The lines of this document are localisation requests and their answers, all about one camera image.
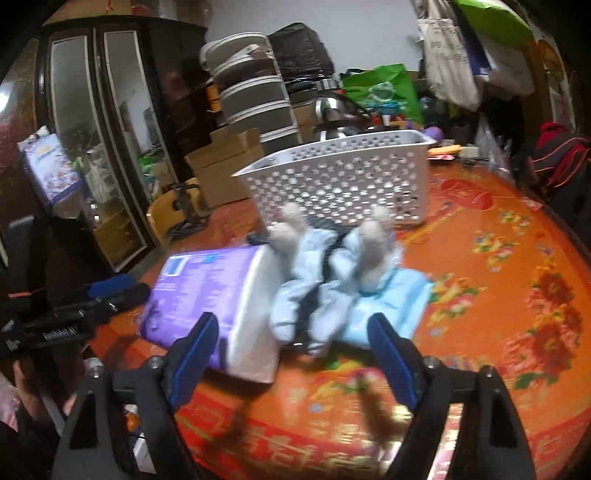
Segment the white blue hanging bag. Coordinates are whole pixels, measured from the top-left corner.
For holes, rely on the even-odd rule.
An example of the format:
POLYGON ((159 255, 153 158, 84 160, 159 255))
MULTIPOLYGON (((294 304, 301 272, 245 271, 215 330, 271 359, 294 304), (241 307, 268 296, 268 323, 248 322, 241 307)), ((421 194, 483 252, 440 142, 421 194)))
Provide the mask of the white blue hanging bag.
POLYGON ((480 83, 518 96, 535 91, 530 68, 521 51, 478 34, 466 40, 466 50, 473 75, 480 83))

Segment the grey white drawer tower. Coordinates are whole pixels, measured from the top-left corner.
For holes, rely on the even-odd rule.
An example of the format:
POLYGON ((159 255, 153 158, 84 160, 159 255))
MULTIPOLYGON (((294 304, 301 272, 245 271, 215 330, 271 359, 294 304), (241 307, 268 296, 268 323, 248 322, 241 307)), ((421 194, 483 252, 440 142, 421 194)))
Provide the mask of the grey white drawer tower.
POLYGON ((301 144, 296 115, 266 35, 243 32, 208 42, 199 59, 217 87, 232 133, 256 129, 266 152, 301 144))

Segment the bright green hanging bag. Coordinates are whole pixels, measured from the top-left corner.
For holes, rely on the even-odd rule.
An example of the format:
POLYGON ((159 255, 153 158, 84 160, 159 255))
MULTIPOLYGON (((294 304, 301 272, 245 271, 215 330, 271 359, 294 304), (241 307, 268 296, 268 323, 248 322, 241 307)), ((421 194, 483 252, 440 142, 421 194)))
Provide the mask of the bright green hanging bag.
POLYGON ((478 35, 500 45, 517 48, 534 38, 528 23, 503 1, 455 0, 454 4, 478 35))

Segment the purple sanitary pad package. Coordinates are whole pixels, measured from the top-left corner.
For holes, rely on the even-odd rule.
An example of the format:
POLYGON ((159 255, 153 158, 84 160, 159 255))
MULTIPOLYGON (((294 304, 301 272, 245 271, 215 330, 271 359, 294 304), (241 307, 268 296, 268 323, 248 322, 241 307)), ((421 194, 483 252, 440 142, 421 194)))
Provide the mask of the purple sanitary pad package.
POLYGON ((186 336, 202 314, 214 314, 219 333, 208 366, 231 377, 271 384, 280 344, 270 331, 270 312, 281 284, 283 268, 267 245, 171 255, 144 306, 139 335, 168 348, 186 336))

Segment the light blue fuzzy socks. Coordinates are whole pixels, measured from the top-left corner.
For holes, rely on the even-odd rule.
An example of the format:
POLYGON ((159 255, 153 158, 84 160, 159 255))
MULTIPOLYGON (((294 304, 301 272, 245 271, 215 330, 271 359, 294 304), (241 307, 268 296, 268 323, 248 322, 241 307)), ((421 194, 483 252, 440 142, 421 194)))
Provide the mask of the light blue fuzzy socks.
POLYGON ((284 204, 283 221, 303 233, 297 245, 270 245, 287 264, 270 312, 270 331, 277 342, 312 359, 329 352, 348 321, 353 301, 375 293, 402 262, 394 220, 383 205, 353 231, 312 229, 297 203, 284 204))

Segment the purple plastic cup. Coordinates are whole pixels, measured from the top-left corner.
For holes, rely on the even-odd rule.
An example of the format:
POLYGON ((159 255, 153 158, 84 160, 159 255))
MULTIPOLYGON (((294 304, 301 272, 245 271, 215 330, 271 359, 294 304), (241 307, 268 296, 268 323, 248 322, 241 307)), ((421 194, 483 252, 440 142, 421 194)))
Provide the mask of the purple plastic cup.
POLYGON ((443 130, 435 125, 429 126, 423 130, 423 133, 433 139, 437 144, 441 144, 445 139, 443 130))

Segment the dark grey striped gloves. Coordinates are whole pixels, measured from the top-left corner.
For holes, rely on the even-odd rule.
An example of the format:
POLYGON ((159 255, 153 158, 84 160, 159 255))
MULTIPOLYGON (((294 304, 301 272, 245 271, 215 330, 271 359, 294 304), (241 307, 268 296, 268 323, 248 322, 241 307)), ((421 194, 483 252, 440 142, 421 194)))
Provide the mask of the dark grey striped gloves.
MULTIPOLYGON (((349 232, 356 228, 356 224, 342 224, 337 223, 331 219, 325 219, 315 216, 307 218, 308 227, 304 231, 312 229, 322 229, 335 231, 339 237, 344 237, 349 232)), ((259 246, 263 244, 280 245, 286 243, 287 246, 297 245, 298 240, 301 239, 303 233, 297 231, 297 228, 290 226, 287 222, 280 222, 271 227, 266 227, 264 230, 252 231, 246 235, 245 242, 252 246, 259 246)))

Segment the light blue mask packet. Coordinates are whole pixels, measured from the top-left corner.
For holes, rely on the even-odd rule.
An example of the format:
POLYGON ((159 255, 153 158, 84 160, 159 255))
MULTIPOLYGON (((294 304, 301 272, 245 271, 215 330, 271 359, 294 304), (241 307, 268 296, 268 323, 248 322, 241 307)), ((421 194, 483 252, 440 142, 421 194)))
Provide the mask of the light blue mask packet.
POLYGON ((353 347, 369 349, 369 318, 382 313, 403 338, 412 339, 431 298, 434 283, 422 272, 393 270, 375 293, 361 294, 349 311, 348 321, 337 339, 353 347))

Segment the red black striped jacket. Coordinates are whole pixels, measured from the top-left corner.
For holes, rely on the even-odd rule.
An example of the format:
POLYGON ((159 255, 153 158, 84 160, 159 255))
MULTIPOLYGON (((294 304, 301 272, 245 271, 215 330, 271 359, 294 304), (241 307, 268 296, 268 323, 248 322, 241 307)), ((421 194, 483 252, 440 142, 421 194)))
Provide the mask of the red black striped jacket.
POLYGON ((590 164, 590 138, 555 122, 545 122, 529 158, 535 186, 545 200, 590 164))

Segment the brown cardboard box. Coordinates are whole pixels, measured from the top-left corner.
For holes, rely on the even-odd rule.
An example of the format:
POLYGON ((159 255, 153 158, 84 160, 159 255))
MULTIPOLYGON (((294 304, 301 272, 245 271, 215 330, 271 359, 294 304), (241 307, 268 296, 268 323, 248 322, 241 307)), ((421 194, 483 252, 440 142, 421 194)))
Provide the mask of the brown cardboard box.
POLYGON ((259 130, 249 129, 224 135, 187 154, 185 161, 197 178, 207 206, 216 208, 250 197, 249 187, 233 174, 263 155, 259 130))

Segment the red floral tablecloth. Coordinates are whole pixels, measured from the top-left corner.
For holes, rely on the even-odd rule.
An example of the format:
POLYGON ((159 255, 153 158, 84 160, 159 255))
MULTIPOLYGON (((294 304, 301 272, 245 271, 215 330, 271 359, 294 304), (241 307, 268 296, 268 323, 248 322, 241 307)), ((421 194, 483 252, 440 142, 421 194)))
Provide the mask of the red floral tablecloth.
MULTIPOLYGON (((432 168, 427 223, 399 238, 405 265, 434 281, 418 348, 495 366, 538 477, 557 478, 589 438, 589 265, 532 200, 455 163, 432 168)), ((340 347, 317 365, 283 356, 270 386, 209 372, 177 416, 205 475, 222 479, 377 479, 410 419, 370 356, 340 347)))

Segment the black phone stand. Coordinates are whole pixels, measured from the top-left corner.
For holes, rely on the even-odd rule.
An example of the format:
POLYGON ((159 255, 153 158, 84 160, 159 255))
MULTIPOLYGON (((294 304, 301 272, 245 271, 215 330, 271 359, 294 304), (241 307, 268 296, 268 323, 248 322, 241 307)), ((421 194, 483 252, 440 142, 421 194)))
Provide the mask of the black phone stand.
POLYGON ((166 237, 169 240, 181 240, 204 229, 211 211, 207 206, 204 206, 205 212, 200 213, 200 208, 193 205, 191 193, 201 194, 198 184, 176 183, 172 185, 172 191, 174 192, 172 207, 183 214, 183 219, 168 228, 166 237))

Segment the dark glass door cabinet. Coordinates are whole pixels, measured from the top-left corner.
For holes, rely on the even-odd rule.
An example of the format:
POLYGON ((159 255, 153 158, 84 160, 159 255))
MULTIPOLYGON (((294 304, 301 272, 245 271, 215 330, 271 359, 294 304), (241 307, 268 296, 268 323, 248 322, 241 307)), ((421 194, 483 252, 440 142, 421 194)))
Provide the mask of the dark glass door cabinet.
POLYGON ((59 138, 81 178, 74 205, 115 271, 157 246, 147 210, 191 177, 186 156, 214 121, 199 62, 204 27, 104 16, 42 27, 35 65, 37 122, 59 138))

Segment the stainless steel kettle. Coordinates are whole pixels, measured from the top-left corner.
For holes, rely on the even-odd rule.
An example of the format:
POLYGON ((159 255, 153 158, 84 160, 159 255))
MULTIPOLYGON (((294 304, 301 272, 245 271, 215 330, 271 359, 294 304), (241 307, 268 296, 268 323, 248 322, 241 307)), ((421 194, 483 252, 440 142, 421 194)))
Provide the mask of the stainless steel kettle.
POLYGON ((366 132, 370 112, 342 93, 325 90, 315 100, 314 135, 317 141, 345 138, 366 132))

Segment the white perforated plastic basket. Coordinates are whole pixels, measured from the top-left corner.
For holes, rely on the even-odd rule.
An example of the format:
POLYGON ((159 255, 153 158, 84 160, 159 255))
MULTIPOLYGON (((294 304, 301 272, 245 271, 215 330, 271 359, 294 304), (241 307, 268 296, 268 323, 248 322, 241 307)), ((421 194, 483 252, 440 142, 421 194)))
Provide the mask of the white perforated plastic basket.
POLYGON ((287 203, 342 225, 361 222, 381 205, 397 226, 415 226, 428 211, 434 144, 417 130, 360 134, 281 150, 232 176, 249 188, 266 226, 283 220, 287 203))

